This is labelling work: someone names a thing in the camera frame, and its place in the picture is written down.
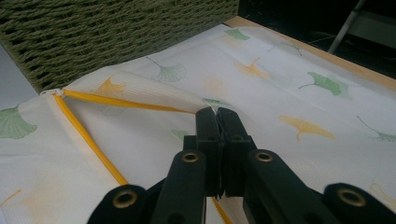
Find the fabric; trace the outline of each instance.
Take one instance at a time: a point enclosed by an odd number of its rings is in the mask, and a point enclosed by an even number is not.
[[[61,99],[118,172],[145,189],[195,134],[193,114],[223,106],[308,187],[348,183],[395,211],[395,97],[262,28],[217,26],[1,111],[1,208],[7,223],[86,222],[120,183]],[[240,199],[207,204],[206,223],[247,223]]]

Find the wooden table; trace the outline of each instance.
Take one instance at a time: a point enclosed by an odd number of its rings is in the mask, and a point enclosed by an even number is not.
[[[241,18],[241,17],[238,17],[238,16],[236,16],[236,17],[224,22],[224,24],[226,24],[226,25],[228,25],[230,27],[240,27],[240,26],[263,27],[263,26],[255,23],[253,21],[248,21],[248,20],[246,20],[244,18]],[[368,79],[370,81],[379,83],[382,86],[385,86],[385,87],[387,87],[387,88],[389,88],[389,89],[391,89],[393,91],[396,91],[396,79],[393,79],[393,78],[390,78],[390,77],[386,77],[386,76],[384,76],[382,74],[379,74],[379,73],[377,73],[375,71],[372,71],[370,69],[367,69],[365,67],[357,65],[355,63],[352,63],[352,62],[349,62],[349,61],[344,60],[342,58],[339,58],[337,56],[334,56],[334,55],[332,55],[332,54],[330,54],[330,53],[328,53],[326,51],[314,48],[314,47],[312,47],[310,45],[307,45],[307,44],[305,44],[305,43],[303,43],[301,41],[298,41],[296,39],[293,39],[293,38],[291,38],[289,36],[282,35],[282,34],[276,32],[276,31],[273,31],[273,30],[270,30],[270,29],[268,29],[268,30],[273,32],[273,33],[275,33],[275,34],[277,34],[277,35],[282,36],[285,39],[288,39],[291,43],[293,43],[293,44],[295,44],[295,45],[297,45],[297,46],[299,46],[299,47],[301,47],[301,48],[303,48],[305,50],[308,50],[311,53],[314,53],[314,54],[318,55],[319,57],[321,57],[321,58],[323,58],[323,59],[325,59],[325,60],[327,60],[327,61],[329,61],[331,63],[337,64],[338,66],[348,70],[351,73],[354,73],[354,74],[356,74],[358,76],[364,77],[364,78],[366,78],[366,79]]]

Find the metal grommet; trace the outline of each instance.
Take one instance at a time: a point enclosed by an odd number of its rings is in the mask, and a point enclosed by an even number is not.
[[[116,208],[126,208],[134,204],[137,200],[137,194],[131,190],[126,189],[120,191],[113,199],[113,205]]]
[[[184,162],[195,162],[199,160],[199,156],[193,152],[189,152],[183,155],[182,160]]]
[[[268,162],[268,161],[272,161],[274,159],[274,157],[269,153],[259,152],[256,154],[256,159],[258,161]]]
[[[358,192],[353,189],[339,189],[337,191],[338,197],[347,204],[363,207],[367,204],[366,200],[363,196],[361,196]]]

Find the woven basket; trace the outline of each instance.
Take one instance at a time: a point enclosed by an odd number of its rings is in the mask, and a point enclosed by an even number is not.
[[[165,48],[236,15],[238,0],[5,0],[0,41],[37,91]]]

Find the clamp jaw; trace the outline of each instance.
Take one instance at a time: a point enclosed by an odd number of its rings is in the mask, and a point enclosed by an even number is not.
[[[257,149],[232,110],[196,113],[196,135],[185,136],[168,176],[148,190],[111,190],[93,211],[97,223],[205,223],[206,197],[243,197],[249,223],[396,223],[396,215],[362,189],[308,188],[274,152]]]

